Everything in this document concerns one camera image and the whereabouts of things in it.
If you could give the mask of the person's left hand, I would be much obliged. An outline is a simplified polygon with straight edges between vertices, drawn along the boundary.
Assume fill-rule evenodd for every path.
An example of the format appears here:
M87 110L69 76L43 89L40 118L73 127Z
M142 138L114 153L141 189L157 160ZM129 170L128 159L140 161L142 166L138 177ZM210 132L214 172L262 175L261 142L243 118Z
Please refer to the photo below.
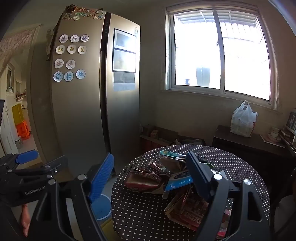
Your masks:
M20 224L23 227L24 236L27 237L29 227L30 227L30 214L29 214L29 209L28 209L27 204L22 205L22 213L21 213L21 216L20 216Z

